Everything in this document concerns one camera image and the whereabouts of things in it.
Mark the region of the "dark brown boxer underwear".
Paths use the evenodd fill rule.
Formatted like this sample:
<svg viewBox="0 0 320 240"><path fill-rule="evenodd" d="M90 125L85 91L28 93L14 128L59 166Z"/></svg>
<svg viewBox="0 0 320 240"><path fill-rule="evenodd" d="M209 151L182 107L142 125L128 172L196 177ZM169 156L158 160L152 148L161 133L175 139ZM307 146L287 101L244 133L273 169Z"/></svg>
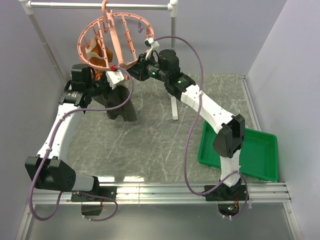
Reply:
<svg viewBox="0 0 320 240"><path fill-rule="evenodd" d="M92 99L105 108L112 108L122 104L130 95L130 91L123 85L118 85L112 89L107 80L105 82L96 80L95 86L104 88L99 96L94 96ZM134 122L137 120L136 111L131 99L117 109L108 110L106 114L111 120L115 120L118 116L121 116L124 122Z"/></svg>

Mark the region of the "pink round clip hanger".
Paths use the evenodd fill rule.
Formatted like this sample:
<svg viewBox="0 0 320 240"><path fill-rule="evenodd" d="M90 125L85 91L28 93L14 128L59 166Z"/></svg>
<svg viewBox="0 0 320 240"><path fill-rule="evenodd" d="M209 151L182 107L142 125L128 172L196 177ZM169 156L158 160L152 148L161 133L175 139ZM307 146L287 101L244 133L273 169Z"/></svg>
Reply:
<svg viewBox="0 0 320 240"><path fill-rule="evenodd" d="M107 7L107 3L107 0L104 0L101 3L102 17L99 17L91 22L80 34L77 41L78 56L84 64L88 64L94 69L102 71L110 70L112 63L127 69L135 64L138 60L138 54L134 45L134 38L131 34L131 29L128 26L128 20L137 20L138 32L145 32L146 38L155 38L155 32L152 25L145 18L130 12L113 12ZM117 20L119 20L124 27L123 37L126 40L126 45L129 52L132 54L132 61L126 60L124 57L123 48L120 41L121 36L118 35L116 28ZM97 37L97 39L99 39L101 42L106 67L94 65L87 60L86 49L89 48L94 37ZM108 62L106 47L113 52L112 62Z"/></svg>

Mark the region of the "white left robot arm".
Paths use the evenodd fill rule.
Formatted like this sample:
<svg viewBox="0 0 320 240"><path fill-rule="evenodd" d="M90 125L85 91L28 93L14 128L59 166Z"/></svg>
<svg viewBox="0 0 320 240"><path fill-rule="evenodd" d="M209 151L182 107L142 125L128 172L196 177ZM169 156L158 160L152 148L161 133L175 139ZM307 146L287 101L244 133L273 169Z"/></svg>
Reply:
<svg viewBox="0 0 320 240"><path fill-rule="evenodd" d="M57 115L49 135L36 156L29 156L25 161L32 181L30 196L35 189L40 189L76 192L73 197L76 202L96 201L100 196L115 198L115 187L100 186L96 176L76 173L67 161L72 137L92 98L110 89L106 79L97 83L94 77L94 69L88 64L72 67L71 80L59 97Z"/></svg>

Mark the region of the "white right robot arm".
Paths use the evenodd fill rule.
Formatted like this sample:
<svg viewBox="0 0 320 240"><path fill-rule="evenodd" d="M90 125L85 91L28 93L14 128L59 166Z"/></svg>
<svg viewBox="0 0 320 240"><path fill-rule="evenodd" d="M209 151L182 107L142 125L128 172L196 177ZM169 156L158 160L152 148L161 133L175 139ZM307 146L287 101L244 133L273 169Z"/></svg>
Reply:
<svg viewBox="0 0 320 240"><path fill-rule="evenodd" d="M201 193L215 201L236 200L241 193L240 153L245 140L245 119L219 106L196 82L180 69L174 50L165 49L156 56L140 54L127 70L138 81L154 78L164 83L167 92L197 112L216 133L212 146L220 157L220 184Z"/></svg>

